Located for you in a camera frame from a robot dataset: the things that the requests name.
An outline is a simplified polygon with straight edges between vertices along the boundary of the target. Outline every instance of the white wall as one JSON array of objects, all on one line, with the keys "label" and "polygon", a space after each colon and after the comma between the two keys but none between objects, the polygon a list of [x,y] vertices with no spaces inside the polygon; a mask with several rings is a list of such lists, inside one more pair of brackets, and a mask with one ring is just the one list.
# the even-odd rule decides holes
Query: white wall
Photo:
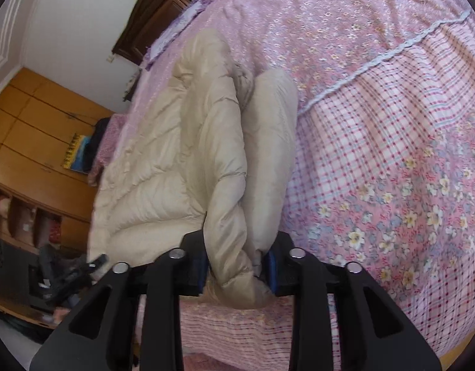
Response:
[{"label": "white wall", "polygon": [[115,112],[137,66],[107,62],[137,0],[38,0],[24,66]]},{"label": "white wall", "polygon": [[22,45],[35,0],[5,0],[0,8],[0,92],[21,68]]}]

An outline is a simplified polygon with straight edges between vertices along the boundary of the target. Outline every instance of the wooden cabinet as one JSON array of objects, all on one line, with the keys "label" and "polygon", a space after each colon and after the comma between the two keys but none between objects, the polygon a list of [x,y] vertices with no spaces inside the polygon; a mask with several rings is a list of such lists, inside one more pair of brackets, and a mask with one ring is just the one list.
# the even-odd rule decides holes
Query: wooden cabinet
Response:
[{"label": "wooden cabinet", "polygon": [[[28,69],[21,70],[0,94],[0,201],[9,208],[6,216],[0,214],[0,244],[7,258],[4,264],[8,258],[26,259],[0,269],[1,311],[37,325],[55,326],[36,309],[42,298],[13,292],[20,289],[18,285],[30,284],[27,274],[39,269],[39,248],[57,230],[64,252],[86,252],[96,188],[87,184],[86,175],[65,169],[62,163],[74,134],[92,135],[96,122],[112,114]],[[13,286],[3,282],[9,270],[26,276],[15,276]]]},{"label": "wooden cabinet", "polygon": [[138,0],[113,53],[141,64],[148,47],[192,1]]}]

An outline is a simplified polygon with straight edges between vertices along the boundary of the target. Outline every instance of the floor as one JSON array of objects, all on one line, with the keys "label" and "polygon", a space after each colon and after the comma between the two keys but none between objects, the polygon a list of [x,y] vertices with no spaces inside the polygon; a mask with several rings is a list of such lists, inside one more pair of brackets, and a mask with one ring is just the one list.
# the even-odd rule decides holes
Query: floor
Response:
[{"label": "floor", "polygon": [[0,338],[19,363],[26,370],[29,370],[31,359],[34,357],[41,345],[28,339],[1,319]]}]

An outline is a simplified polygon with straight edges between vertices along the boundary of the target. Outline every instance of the wooden headboard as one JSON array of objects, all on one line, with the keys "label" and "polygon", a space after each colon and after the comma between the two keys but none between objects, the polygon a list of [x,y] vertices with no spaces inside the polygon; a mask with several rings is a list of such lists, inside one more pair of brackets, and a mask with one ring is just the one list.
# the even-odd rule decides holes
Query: wooden headboard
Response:
[{"label": "wooden headboard", "polygon": [[112,52],[141,64],[146,50],[193,0],[138,0]]}]

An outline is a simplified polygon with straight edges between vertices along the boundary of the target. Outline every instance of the bed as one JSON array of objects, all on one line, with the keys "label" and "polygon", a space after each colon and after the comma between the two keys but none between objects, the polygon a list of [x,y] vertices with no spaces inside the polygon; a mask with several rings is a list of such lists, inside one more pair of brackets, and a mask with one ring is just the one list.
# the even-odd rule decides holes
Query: bed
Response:
[{"label": "bed", "polygon": [[[114,157],[201,29],[218,29],[254,74],[285,69],[300,103],[280,229],[323,261],[362,263],[446,367],[475,331],[473,8],[194,0],[147,51]],[[287,369],[291,308],[287,298],[245,311],[183,301],[183,344],[238,369]]]}]

